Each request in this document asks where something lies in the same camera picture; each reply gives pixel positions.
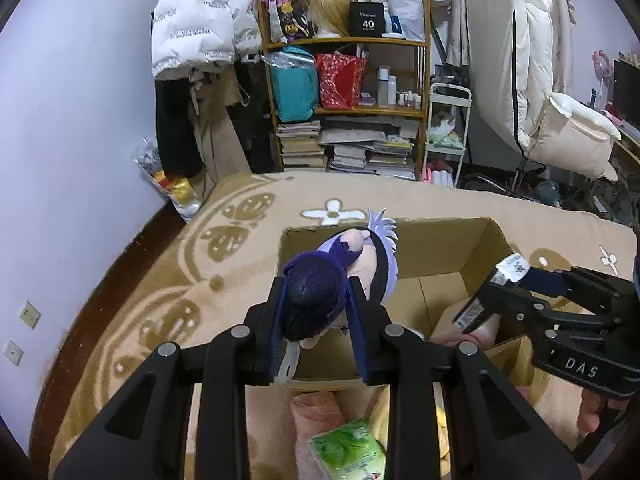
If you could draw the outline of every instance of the teal bag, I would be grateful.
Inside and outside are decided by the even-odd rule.
[[[314,59],[313,54],[297,46],[285,46],[283,52]],[[271,67],[273,93],[278,107],[278,116],[283,123],[306,121],[318,106],[318,70],[308,68]]]

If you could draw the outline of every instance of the white puffer jacket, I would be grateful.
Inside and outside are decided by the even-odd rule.
[[[260,48],[252,0],[158,0],[151,34],[156,79],[188,77],[193,68],[218,72],[236,55]]]

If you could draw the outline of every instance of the red bag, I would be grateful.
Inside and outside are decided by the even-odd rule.
[[[320,102],[327,110],[350,110],[358,105],[367,58],[317,54]]]

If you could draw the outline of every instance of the beige rug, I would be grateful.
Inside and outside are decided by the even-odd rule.
[[[249,306],[265,300],[278,272],[284,229],[363,221],[367,207],[386,207],[386,215],[396,219],[491,217],[533,264],[549,269],[573,264],[631,279],[636,247],[632,231],[591,214],[377,176],[295,172],[231,177],[216,187],[100,338],[58,433],[50,471],[159,343],[173,340],[188,347],[208,342],[241,322]],[[398,240],[399,247],[410,243]],[[575,439],[580,390],[556,378],[544,390],[536,408],[570,443]],[[371,390],[340,394],[347,419],[370,408],[370,394]],[[290,396],[292,392],[281,386],[248,388],[254,480],[296,477]],[[196,398],[192,420],[197,403]],[[193,478],[193,451],[192,427],[188,479]]]

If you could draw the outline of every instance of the white bottle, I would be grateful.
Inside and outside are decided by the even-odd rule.
[[[398,85],[396,84],[396,76],[389,76],[389,106],[396,105],[396,91],[398,90]]]
[[[389,106],[389,67],[378,68],[378,106],[387,108]]]

